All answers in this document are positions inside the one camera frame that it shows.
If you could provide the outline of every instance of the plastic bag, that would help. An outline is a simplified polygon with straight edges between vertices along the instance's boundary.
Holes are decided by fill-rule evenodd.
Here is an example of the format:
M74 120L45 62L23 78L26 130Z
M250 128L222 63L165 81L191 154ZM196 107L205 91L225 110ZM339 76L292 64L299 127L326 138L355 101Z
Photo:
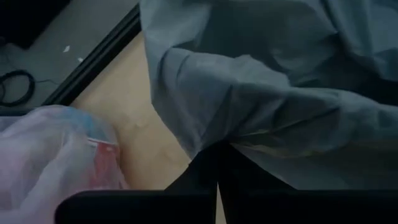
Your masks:
M297 189L398 188L393 0L143 0L152 104Z
M77 192L127 187L112 127L87 113L48 106L0 124L0 223L53 223Z

